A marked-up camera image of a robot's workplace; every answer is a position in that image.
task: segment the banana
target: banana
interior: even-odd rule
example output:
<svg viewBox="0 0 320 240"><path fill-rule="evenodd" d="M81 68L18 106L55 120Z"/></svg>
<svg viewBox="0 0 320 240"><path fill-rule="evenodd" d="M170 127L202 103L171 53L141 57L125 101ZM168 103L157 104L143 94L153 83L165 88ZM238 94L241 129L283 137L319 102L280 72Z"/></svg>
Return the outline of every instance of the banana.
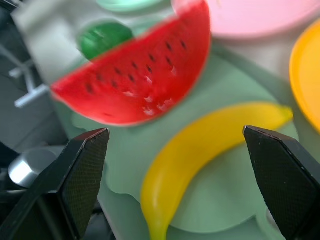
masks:
<svg viewBox="0 0 320 240"><path fill-rule="evenodd" d="M228 106L191 123L160 151L141 189L141 208L151 240L167 230L194 176L212 159L243 143L244 125L276 130L293 118L286 106L249 102Z"/></svg>

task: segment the pink plate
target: pink plate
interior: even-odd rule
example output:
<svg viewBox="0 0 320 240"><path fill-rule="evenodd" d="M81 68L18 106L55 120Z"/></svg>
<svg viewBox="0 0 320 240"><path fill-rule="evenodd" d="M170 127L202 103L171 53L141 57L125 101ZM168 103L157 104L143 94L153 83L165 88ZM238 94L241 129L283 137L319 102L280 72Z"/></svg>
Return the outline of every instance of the pink plate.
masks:
<svg viewBox="0 0 320 240"><path fill-rule="evenodd" d="M194 0L172 0L176 10ZM216 37L256 38L306 21L320 10L320 0L207 0L211 32Z"/></svg>

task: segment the red watermelon flesh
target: red watermelon flesh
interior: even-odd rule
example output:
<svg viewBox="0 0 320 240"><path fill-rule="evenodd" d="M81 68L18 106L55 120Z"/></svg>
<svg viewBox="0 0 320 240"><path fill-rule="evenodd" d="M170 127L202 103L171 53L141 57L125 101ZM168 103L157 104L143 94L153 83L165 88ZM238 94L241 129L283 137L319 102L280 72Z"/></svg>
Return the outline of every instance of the red watermelon flesh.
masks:
<svg viewBox="0 0 320 240"><path fill-rule="evenodd" d="M146 35L121 44L56 81L56 98L107 125L136 125L175 106L191 90L210 49L205 0Z"/></svg>

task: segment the yellow plate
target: yellow plate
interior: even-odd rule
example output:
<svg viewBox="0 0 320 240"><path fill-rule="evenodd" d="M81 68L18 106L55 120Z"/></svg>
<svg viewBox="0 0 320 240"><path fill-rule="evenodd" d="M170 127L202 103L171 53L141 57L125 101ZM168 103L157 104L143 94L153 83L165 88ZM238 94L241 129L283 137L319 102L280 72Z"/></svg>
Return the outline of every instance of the yellow plate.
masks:
<svg viewBox="0 0 320 240"><path fill-rule="evenodd" d="M290 82L302 112L320 133L320 20L301 35L293 48Z"/></svg>

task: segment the dark green object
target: dark green object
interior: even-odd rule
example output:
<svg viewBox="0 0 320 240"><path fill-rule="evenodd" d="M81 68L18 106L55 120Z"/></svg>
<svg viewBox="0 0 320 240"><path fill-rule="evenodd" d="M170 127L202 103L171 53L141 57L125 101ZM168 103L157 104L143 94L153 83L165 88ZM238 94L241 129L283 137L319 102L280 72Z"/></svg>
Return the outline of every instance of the dark green object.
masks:
<svg viewBox="0 0 320 240"><path fill-rule="evenodd" d="M77 42L82 54L91 60L133 37L130 28L118 22L100 23L88 28Z"/></svg>

